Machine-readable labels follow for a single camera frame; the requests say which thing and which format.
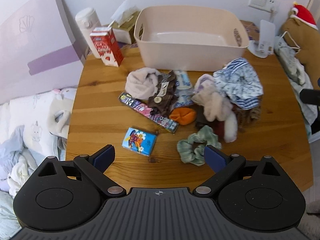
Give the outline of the green scrunchie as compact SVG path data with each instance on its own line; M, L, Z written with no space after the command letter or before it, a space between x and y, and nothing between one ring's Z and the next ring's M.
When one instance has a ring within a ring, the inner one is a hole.
M187 139L182 139L177 143L177 151L180 154L181 161L185 164L202 166L205 164L204 149L212 145L221 149L218 136L209 126L203 126L197 133L189 135Z

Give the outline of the white hello kitty plush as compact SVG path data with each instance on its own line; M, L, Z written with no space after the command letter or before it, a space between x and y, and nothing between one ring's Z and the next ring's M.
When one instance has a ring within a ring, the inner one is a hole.
M215 133L224 139L226 143L234 142L238 134L238 121L234 112L225 121L218 121L214 129Z

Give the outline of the blue cartoon tissue pack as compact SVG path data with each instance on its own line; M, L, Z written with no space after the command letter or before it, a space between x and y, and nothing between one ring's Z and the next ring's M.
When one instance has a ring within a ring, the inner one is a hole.
M130 127L125 134L122 147L149 157L154 148L157 135Z

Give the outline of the beige fluffy cloth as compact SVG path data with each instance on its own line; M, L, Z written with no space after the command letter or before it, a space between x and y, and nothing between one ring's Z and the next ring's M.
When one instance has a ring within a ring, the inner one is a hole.
M203 107L204 117L208 122L215 119L226 121L231 115L232 104L217 90L212 75L203 74L194 86L194 94L191 100Z

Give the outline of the orange knit item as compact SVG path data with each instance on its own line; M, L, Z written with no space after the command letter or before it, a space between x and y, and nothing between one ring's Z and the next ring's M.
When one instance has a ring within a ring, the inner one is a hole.
M196 117L196 111L186 107L176 108L169 115L170 119L174 120L182 126L191 124L195 121Z

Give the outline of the blue floral cloth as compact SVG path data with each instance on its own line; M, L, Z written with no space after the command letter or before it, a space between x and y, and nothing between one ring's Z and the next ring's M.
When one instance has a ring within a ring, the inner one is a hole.
M229 62L221 70L213 72L213 79L220 94L243 110L259 106L263 86L252 65L243 57Z

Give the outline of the long cartoon sticker box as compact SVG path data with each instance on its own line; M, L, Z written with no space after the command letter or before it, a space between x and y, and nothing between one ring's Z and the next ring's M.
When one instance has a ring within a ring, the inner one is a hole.
M163 127L170 133L175 133L178 128L178 123L170 118L164 117L160 114L156 114L152 108L148 107L142 101L133 98L127 92L122 92L119 96L119 101L131 108L132 110L138 112L139 114L145 116L149 120Z

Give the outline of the brown bow hair accessory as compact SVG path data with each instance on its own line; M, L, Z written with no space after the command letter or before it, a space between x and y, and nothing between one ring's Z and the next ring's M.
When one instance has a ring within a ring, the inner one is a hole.
M171 106L177 101L176 92L177 77L174 71L162 73L158 76L157 90L148 99L148 107L152 108L154 114L168 117Z

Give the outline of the pink fluffy sock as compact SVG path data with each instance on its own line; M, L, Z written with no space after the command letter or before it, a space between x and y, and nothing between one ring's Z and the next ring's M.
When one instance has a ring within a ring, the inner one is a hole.
M140 68L128 74L125 84L125 92L133 98L148 100L158 90L158 76L161 73L153 68Z

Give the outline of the white phone stand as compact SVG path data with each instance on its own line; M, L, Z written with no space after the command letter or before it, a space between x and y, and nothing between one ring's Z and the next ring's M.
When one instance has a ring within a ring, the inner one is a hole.
M248 50L261 59L267 58L273 54L274 38L276 36L275 25L266 20L260 21L259 40L249 41Z

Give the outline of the white bedding pile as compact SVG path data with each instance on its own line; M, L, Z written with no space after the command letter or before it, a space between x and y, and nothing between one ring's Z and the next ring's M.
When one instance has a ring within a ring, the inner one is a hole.
M65 160L75 95L75 88L55 89L1 105L1 239L20 230L13 200L40 163Z

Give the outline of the blue white porcelain tissue pack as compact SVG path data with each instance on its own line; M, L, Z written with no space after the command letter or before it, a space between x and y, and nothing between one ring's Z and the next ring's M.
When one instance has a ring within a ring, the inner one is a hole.
M188 107L194 104L192 97L194 91L192 89L178 90L176 93L177 101L174 104L174 108Z

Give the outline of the red milk carton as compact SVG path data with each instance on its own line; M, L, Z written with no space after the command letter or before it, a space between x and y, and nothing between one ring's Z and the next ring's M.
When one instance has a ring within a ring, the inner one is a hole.
M106 66L119 67L124 57L119 48L112 27L96 27L90 38Z

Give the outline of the yellow tissue box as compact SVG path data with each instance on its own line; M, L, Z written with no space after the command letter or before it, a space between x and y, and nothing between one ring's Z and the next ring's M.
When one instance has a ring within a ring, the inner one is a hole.
M120 43L133 44L135 24L140 10L130 0L125 0L111 16L111 23L116 40Z

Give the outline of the white wall socket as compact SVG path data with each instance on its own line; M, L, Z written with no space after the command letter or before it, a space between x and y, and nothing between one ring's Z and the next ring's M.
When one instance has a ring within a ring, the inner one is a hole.
M258 10L272 12L272 11L278 10L279 1L278 0L249 0L248 6Z

